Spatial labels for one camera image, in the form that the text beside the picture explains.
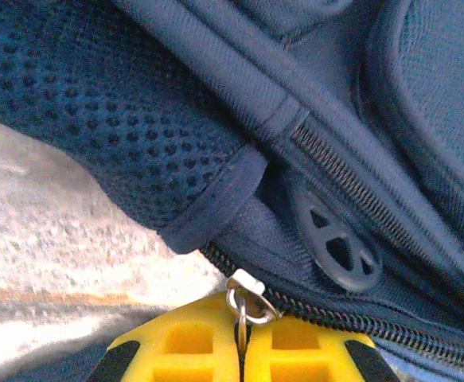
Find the navy blue backpack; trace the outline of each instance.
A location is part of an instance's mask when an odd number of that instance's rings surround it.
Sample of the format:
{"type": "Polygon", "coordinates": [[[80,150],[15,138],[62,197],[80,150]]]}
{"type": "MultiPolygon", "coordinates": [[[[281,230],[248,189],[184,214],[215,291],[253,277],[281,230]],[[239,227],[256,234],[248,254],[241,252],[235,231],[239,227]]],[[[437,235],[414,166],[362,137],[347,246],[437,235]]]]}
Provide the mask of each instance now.
{"type": "Polygon", "coordinates": [[[464,380],[464,0],[0,0],[0,123],[277,310],[464,380]]]}

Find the stone surface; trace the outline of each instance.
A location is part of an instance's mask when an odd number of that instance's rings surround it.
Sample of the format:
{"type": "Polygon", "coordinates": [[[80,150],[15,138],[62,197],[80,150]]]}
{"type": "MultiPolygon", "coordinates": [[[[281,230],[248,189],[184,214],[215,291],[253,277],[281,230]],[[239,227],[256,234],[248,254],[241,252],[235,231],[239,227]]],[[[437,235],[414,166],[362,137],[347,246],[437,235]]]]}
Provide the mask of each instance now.
{"type": "Polygon", "coordinates": [[[125,216],[65,154],[0,125],[0,378],[223,281],[200,253],[175,255],[125,216]]]}

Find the zipper teeth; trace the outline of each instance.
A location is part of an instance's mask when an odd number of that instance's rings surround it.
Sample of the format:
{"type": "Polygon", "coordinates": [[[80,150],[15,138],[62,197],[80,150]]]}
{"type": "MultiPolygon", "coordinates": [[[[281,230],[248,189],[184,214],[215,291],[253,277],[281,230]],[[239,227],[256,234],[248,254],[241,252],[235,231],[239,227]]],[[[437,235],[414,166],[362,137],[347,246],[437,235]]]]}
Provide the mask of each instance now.
{"type": "MultiPolygon", "coordinates": [[[[201,252],[227,277],[230,277],[237,269],[237,266],[212,243],[202,247],[201,252]]],[[[404,345],[426,357],[434,358],[444,364],[464,370],[464,346],[462,345],[456,345],[428,333],[378,318],[310,306],[269,286],[265,293],[268,294],[266,298],[276,309],[289,312],[296,318],[326,328],[363,333],[381,340],[404,345]]]]}
{"type": "Polygon", "coordinates": [[[404,229],[401,222],[389,210],[388,206],[376,197],[355,173],[336,154],[334,149],[318,138],[303,123],[292,134],[292,140],[341,187],[368,215],[374,216],[375,223],[391,234],[391,241],[397,246],[416,255],[416,260],[426,259],[424,250],[404,229]]]}

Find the backpack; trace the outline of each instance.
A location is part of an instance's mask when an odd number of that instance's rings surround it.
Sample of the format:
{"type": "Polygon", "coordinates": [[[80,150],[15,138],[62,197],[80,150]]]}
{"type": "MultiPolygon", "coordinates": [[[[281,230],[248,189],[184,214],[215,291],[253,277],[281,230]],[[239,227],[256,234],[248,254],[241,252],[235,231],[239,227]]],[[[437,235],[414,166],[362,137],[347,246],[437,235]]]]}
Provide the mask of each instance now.
{"type": "Polygon", "coordinates": [[[464,0],[115,6],[0,1],[0,122],[277,310],[464,380],[464,0]]]}

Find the yellow object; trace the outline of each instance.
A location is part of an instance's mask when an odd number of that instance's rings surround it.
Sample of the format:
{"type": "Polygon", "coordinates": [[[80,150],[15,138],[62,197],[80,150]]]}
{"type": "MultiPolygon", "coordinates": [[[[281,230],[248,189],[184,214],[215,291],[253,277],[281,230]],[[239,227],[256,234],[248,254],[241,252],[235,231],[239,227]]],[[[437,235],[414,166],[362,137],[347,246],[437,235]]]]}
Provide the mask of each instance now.
{"type": "MultiPolygon", "coordinates": [[[[219,293],[163,314],[117,338],[140,346],[121,382],[235,382],[240,380],[235,318],[219,293]]],[[[244,382],[363,382],[345,347],[362,334],[325,329],[296,318],[254,326],[244,382]]]]}

